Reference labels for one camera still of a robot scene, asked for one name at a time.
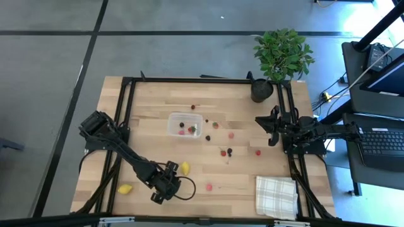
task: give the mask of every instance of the plaid towel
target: plaid towel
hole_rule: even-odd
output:
[[[295,220],[297,193],[295,181],[288,177],[256,178],[257,214]]]

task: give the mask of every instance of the lemon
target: lemon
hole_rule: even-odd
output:
[[[185,176],[188,176],[188,174],[189,174],[189,164],[188,164],[188,162],[183,162],[182,164],[181,164],[181,170],[182,170],[182,173],[185,175]]]
[[[132,186],[128,184],[123,184],[119,187],[118,192],[121,193],[122,195],[128,194],[132,190]]]

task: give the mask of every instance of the wooden table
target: wooden table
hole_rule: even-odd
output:
[[[121,77],[105,78],[97,110],[114,116],[121,81]],[[129,146],[149,160],[163,163],[171,160],[178,164],[187,161],[191,165],[188,177],[196,183],[196,195],[190,201],[173,198],[158,205],[150,200],[153,190],[143,185],[132,167],[123,161],[118,186],[128,183],[133,189],[128,195],[116,194],[113,213],[267,219],[256,214],[256,176],[290,176],[282,143],[269,147],[270,135],[254,121],[255,116],[269,115],[279,104],[276,87],[274,89],[269,99],[254,103],[249,97],[248,84],[137,82],[129,121]],[[300,115],[312,115],[305,82],[293,81],[292,92]],[[286,91],[284,97],[288,110]],[[196,109],[191,110],[191,105],[197,105]],[[167,121],[172,112],[201,114],[209,123],[203,122],[203,135],[199,139],[170,137]],[[214,129],[212,122],[218,122],[219,128]],[[229,132],[235,134],[234,139],[228,138]],[[205,139],[206,135],[210,135],[211,141]],[[232,157],[220,156],[220,148],[232,148]],[[261,156],[255,155],[258,149]],[[305,159],[312,191],[328,212],[335,215],[324,163],[312,155],[306,155]],[[104,160],[105,151],[96,151],[84,161],[71,211],[78,210],[98,187]],[[211,192],[206,190],[208,183],[213,186]],[[192,191],[192,184],[183,180],[177,195],[188,197]],[[307,216],[304,192],[299,191],[303,213]],[[108,193],[109,189],[105,193],[103,211]]]

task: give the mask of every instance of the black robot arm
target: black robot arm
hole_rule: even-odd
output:
[[[147,187],[156,189],[151,200],[161,204],[164,199],[171,199],[179,190],[181,181],[176,176],[178,164],[172,161],[155,163],[136,154],[122,139],[121,133],[112,119],[103,112],[95,111],[81,123],[80,135],[87,142],[102,142],[127,161],[136,176]]]
[[[274,146],[279,141],[279,134],[286,135],[291,145],[304,148],[310,143],[325,139],[345,139],[348,141],[359,141],[359,127],[352,122],[345,125],[323,125],[316,118],[303,116],[296,124],[289,119],[278,117],[279,107],[275,106],[271,115],[267,117],[256,117],[255,121],[272,135],[269,139],[269,146]]]

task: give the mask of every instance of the gray floor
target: gray floor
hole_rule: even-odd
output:
[[[6,22],[1,23],[0,30],[92,30],[101,3],[4,0],[0,21]],[[289,27],[361,36],[378,21],[366,17],[373,12],[369,3],[340,2],[323,9],[311,0],[115,0],[107,7],[101,30],[252,31]],[[352,40],[355,38],[307,38],[316,63],[303,79],[313,101],[345,72],[341,44]],[[0,153],[0,219],[29,214],[88,41],[89,37],[0,37],[0,137],[27,147],[22,152],[4,149]],[[379,41],[388,43],[387,34]],[[253,59],[253,46],[254,37],[242,36],[98,37],[44,214],[69,212],[84,147],[77,127],[96,108],[105,76],[139,76],[140,70],[146,76],[245,78],[247,71],[259,76],[262,73],[259,62]],[[329,92],[334,94],[341,87],[336,85]],[[403,206],[395,202],[404,198],[402,191],[364,185],[363,197],[350,197],[345,194],[352,189],[349,170],[329,167],[328,173],[338,217],[404,225],[398,215]]]

